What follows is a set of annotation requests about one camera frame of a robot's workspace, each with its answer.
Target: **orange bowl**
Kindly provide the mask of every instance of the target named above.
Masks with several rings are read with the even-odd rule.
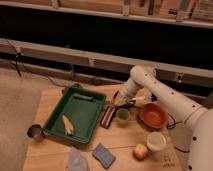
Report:
[[[167,112],[158,104],[148,103],[139,112],[139,118],[152,128],[163,128],[168,123]]]

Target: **floor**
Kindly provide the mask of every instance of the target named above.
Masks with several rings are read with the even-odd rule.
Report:
[[[72,81],[54,79],[60,84]],[[28,137],[27,129],[32,124],[41,92],[54,86],[48,79],[29,73],[0,68],[0,170],[21,171],[25,160]],[[174,145],[187,150],[191,132],[183,125],[169,131]],[[183,168],[187,154],[177,151]]]

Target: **white cup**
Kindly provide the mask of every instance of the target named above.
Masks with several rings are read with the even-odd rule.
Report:
[[[157,152],[166,147],[166,139],[162,133],[152,132],[147,137],[146,145],[151,152]]]

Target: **wire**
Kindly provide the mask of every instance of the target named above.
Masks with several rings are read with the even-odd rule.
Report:
[[[177,124],[182,123],[182,121],[176,122],[175,118],[174,118],[171,114],[168,113],[168,115],[169,115],[169,117],[172,119],[173,123],[172,123],[172,124],[168,124],[168,125],[167,125],[167,129],[174,129],[174,128],[176,127]]]
[[[20,71],[20,69],[19,69],[19,67],[18,67],[18,58],[19,58],[19,56],[20,56],[21,54],[16,50],[15,46],[14,46],[12,43],[10,43],[10,41],[9,41],[2,33],[0,33],[0,35],[1,35],[1,37],[8,43],[8,45],[9,45],[10,47],[12,47],[12,49],[14,50],[14,52],[15,52],[15,54],[16,54],[16,60],[15,60],[14,66],[15,66],[15,69],[16,69],[16,71],[17,71],[19,77],[21,77],[21,76],[22,76],[22,75],[21,75],[21,71]]]
[[[14,64],[14,63],[13,63],[12,61],[10,61],[10,60],[2,59],[2,60],[0,60],[0,62],[10,63],[14,68],[16,68],[16,64]]]
[[[74,77],[75,77],[74,66],[72,64],[69,64],[69,69],[70,69],[71,80],[74,80]]]
[[[182,153],[189,153],[189,152],[190,152],[189,150],[182,150],[182,149],[180,149],[180,148],[178,148],[178,147],[176,147],[176,146],[174,146],[174,148],[175,148],[176,150],[182,152]]]
[[[30,70],[29,68],[27,68],[27,67],[25,66],[24,62],[23,62],[23,58],[21,58],[21,59],[22,59],[22,60],[21,60],[22,66],[24,67],[25,71],[27,71],[28,73],[31,73],[31,74],[36,74],[36,75],[38,75],[38,73],[36,73],[36,72]],[[39,75],[39,76],[40,76],[40,77],[43,77],[43,78],[47,78],[47,79],[48,79],[53,85],[55,85],[55,86],[58,86],[58,87],[69,87],[69,85],[62,85],[62,84],[59,84],[59,83],[53,81],[49,76],[46,76],[46,75]]]
[[[173,123],[172,123],[172,124],[168,124],[168,125],[167,125],[167,129],[174,129],[174,128],[176,127],[177,124],[182,123],[182,121],[176,122],[176,121],[175,121],[175,118],[174,118],[171,114],[168,113],[168,115],[169,115],[169,117],[172,119]],[[189,153],[189,150],[182,150],[182,149],[180,149],[180,148],[177,147],[177,146],[174,146],[174,148],[175,148],[176,150],[182,152],[182,153]]]
[[[9,60],[1,60],[0,62],[9,62],[10,64],[12,64],[12,65],[15,67],[15,69],[16,69],[18,75],[21,77],[22,74],[21,74],[21,71],[20,71],[20,69],[19,69],[19,67],[18,67],[18,59],[19,59],[20,57],[22,57],[22,56],[21,56],[21,53],[19,53],[19,52],[16,50],[15,46],[14,46],[12,43],[10,43],[10,41],[9,41],[2,33],[0,33],[0,35],[1,35],[1,37],[3,37],[3,38],[5,39],[5,41],[8,43],[8,45],[9,45],[10,47],[13,48],[13,50],[14,50],[14,52],[15,52],[15,54],[16,54],[15,64],[14,64],[13,62],[9,61]],[[29,70],[29,69],[24,65],[23,58],[21,58],[21,59],[22,59],[22,60],[21,60],[22,66],[24,67],[25,71],[27,71],[27,72],[29,72],[29,73],[32,73],[32,74],[38,75],[37,73],[35,73],[35,72]],[[74,67],[73,67],[71,64],[69,64],[69,68],[70,68],[70,71],[74,72]],[[55,86],[58,86],[58,87],[68,87],[68,85],[62,85],[62,84],[56,83],[55,81],[53,81],[53,80],[52,80],[50,77],[48,77],[48,76],[43,76],[43,75],[40,75],[40,76],[41,76],[41,77],[44,77],[44,78],[47,78],[47,79],[48,79],[53,85],[55,85]]]

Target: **green tray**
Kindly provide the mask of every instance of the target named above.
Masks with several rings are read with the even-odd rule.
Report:
[[[74,94],[92,97],[92,100],[77,98]],[[71,87],[63,95],[43,126],[51,135],[88,144],[99,119],[106,95],[95,91]],[[73,135],[66,135],[62,115],[69,118],[74,127]]]

